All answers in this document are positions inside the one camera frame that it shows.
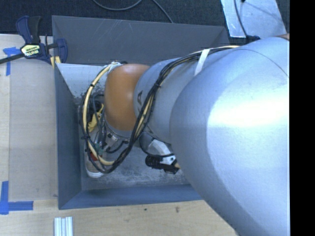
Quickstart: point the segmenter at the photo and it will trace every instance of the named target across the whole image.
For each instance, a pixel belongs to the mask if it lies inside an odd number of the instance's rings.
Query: table surface
[[[0,51],[0,59],[5,55]],[[0,181],[9,179],[10,76],[0,65]],[[75,236],[205,235],[234,236],[235,231],[204,201],[58,210],[57,199],[34,201],[32,211],[0,215],[2,236],[54,234],[55,217],[73,217]]]

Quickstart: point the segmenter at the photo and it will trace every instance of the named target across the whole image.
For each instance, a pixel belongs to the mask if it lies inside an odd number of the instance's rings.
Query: black carpet
[[[138,0],[97,0],[108,7],[126,7]],[[174,23],[225,26],[220,0],[156,0]],[[290,32],[290,0],[276,0]],[[143,0],[127,11],[108,11],[92,0],[0,0],[0,33],[16,33],[15,22],[24,15],[42,16],[40,35],[52,35],[52,15],[169,22],[151,0]]]

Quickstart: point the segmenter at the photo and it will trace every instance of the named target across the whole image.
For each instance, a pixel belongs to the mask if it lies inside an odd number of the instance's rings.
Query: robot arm
[[[108,119],[108,130],[159,155],[146,161],[153,168],[180,165],[240,235],[289,235],[288,50],[288,38],[271,37],[210,50],[198,73],[200,53],[139,68],[124,102],[133,101],[134,128]]]

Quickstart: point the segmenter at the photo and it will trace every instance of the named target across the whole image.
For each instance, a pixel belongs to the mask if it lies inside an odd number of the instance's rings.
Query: black cord
[[[220,48],[220,49],[214,49],[211,50],[208,55],[213,54],[215,52],[219,52],[219,51],[223,51],[226,49],[230,49],[230,47],[227,48]],[[84,101],[87,95],[87,92],[89,89],[87,89],[85,95],[83,96],[82,102],[81,102],[81,106],[80,106],[80,113],[81,113],[81,118],[80,118],[80,125],[82,128],[82,133],[83,133],[83,139],[85,139],[86,141],[86,145],[87,145],[87,153],[89,156],[89,159],[91,160],[91,162],[93,163],[94,167],[104,173],[104,174],[108,174],[113,172],[123,161],[124,159],[128,156],[128,154],[130,153],[134,143],[137,141],[137,139],[140,137],[141,133],[144,131],[145,127],[148,125],[151,114],[153,112],[154,109],[154,104],[155,104],[155,99],[157,96],[157,91],[160,89],[161,84],[163,83],[163,81],[165,80],[165,78],[168,76],[168,74],[178,65],[185,63],[185,62],[190,62],[190,61],[194,61],[194,60],[198,60],[200,58],[201,52],[198,53],[194,53],[194,54],[190,54],[186,57],[177,59],[173,62],[170,62],[168,65],[166,65],[162,71],[159,74],[159,77],[157,79],[157,81],[154,83],[154,85],[152,86],[152,88],[150,89],[149,93],[146,96],[146,99],[141,107],[141,110],[139,112],[139,115],[137,117],[135,126],[132,130],[132,134],[128,143],[128,146],[121,152],[121,154],[117,157],[117,159],[114,161],[114,163],[111,165],[110,168],[105,168],[103,164],[102,165],[102,169],[100,167],[97,166],[97,164],[93,161],[92,157],[91,157],[91,150],[89,148],[89,142],[91,143],[91,146],[94,148],[94,150],[97,153],[97,157],[98,159],[100,159],[99,155],[98,155],[98,151],[97,148],[95,147],[95,144],[91,141],[90,135],[89,135],[89,130],[88,130],[88,123],[87,126],[84,128],[83,127],[83,115],[82,115],[82,110],[83,110],[83,105],[84,105]],[[150,108],[148,110],[148,114],[144,114],[146,108],[147,108],[147,104],[149,103],[149,101],[151,100],[151,97],[153,99],[152,104],[150,105]]]
[[[128,9],[131,9],[131,8],[134,8],[136,7],[142,0],[139,0],[138,2],[136,2],[135,4],[129,6],[129,7],[126,7],[126,8],[109,8],[109,7],[106,7],[102,4],[100,4],[99,2],[97,2],[96,0],[92,0],[95,4],[97,4],[98,6],[100,6],[101,8],[103,9],[107,9],[107,10],[111,10],[111,11],[125,11],[125,10],[128,10]],[[156,0],[152,0],[158,7],[159,9],[167,16],[168,20],[171,22],[171,23],[174,23],[173,20],[170,18],[170,16],[167,14],[167,12],[163,9],[163,7],[156,1]]]

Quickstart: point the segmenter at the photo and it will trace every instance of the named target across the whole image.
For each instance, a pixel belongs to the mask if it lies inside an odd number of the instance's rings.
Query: blue clamp
[[[51,55],[49,49],[58,47],[59,58],[61,62],[65,62],[68,56],[67,44],[64,38],[56,40],[54,44],[46,45],[40,42],[38,34],[38,25],[41,17],[23,16],[16,22],[16,29],[25,41],[25,45],[21,48],[21,52],[27,59],[39,59],[51,64]]]

